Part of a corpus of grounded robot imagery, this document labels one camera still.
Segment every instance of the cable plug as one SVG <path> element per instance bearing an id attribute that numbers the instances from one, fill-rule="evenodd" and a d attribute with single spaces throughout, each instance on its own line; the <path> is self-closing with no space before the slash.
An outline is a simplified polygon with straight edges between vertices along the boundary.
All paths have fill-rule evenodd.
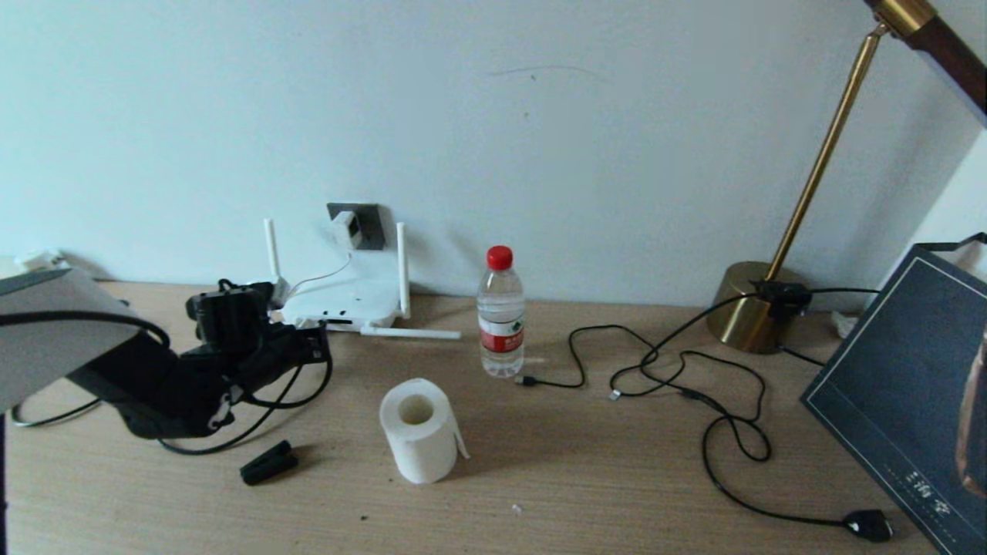
<path id="1" fill-rule="evenodd" d="M 891 522 L 877 509 L 854 511 L 843 518 L 843 525 L 857 537 L 874 543 L 885 542 L 894 535 Z"/>

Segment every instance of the white router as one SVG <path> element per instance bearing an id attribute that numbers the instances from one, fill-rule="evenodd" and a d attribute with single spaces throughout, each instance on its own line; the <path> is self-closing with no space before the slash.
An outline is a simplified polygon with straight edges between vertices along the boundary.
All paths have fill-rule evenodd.
<path id="1" fill-rule="evenodd" d="M 274 277 L 273 304 L 280 306 L 284 322 L 295 327 L 312 328 L 326 322 L 329 330 L 358 332 L 364 336 L 389 336 L 424 339 L 451 339 L 462 337 L 460 332 L 441 330 L 413 330 L 392 328 L 397 318 L 412 317 L 412 300 L 409 293 L 408 255 L 405 252 L 405 224 L 397 224 L 398 282 L 384 278 L 330 278 L 341 272 L 349 262 L 325 279 L 312 279 L 310 284 L 293 291 L 281 276 L 277 259 L 277 243 L 274 225 L 264 220 L 267 238 L 267 258 Z"/>

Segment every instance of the bottle label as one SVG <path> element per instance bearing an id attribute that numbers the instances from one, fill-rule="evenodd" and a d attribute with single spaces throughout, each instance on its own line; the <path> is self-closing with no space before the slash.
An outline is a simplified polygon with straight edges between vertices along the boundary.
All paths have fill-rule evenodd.
<path id="1" fill-rule="evenodd" d="M 491 322 L 480 317 L 480 342 L 488 351 L 510 353 L 524 342 L 524 315 L 510 322 Z"/>

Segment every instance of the red bottle cap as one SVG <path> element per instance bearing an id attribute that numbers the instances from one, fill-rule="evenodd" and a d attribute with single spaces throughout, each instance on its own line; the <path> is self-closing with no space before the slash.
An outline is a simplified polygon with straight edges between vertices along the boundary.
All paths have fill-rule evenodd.
<path id="1" fill-rule="evenodd" d="M 510 270 L 512 264 L 514 264 L 514 253 L 510 252 L 510 247 L 497 245 L 487 251 L 487 266 L 491 270 L 498 272 Z"/>

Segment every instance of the white cable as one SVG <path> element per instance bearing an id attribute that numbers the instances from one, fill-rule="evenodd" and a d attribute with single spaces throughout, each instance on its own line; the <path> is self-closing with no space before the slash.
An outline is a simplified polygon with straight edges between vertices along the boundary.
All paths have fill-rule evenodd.
<path id="1" fill-rule="evenodd" d="M 298 291 L 298 287 L 302 283 L 308 283 L 309 281 L 317 281 L 319 279 L 331 278 L 332 276 L 335 276 L 336 274 L 338 274 L 338 273 L 342 272 L 343 270 L 345 270 L 346 267 L 349 266 L 350 261 L 352 261 L 352 260 L 353 260 L 353 254 L 352 253 L 346 253 L 346 262 L 345 262 L 345 264 L 343 264 L 342 266 L 340 266 L 340 268 L 338 270 L 336 270 L 334 272 L 329 272 L 328 274 L 326 274 L 324 276 L 309 277 L 308 279 L 302 279 L 301 281 L 295 283 L 295 286 L 294 287 L 291 287 L 291 289 L 288 290 L 288 294 L 285 295 L 284 302 L 288 302 L 288 299 L 291 298 L 292 296 L 294 296 L 294 294 Z"/>

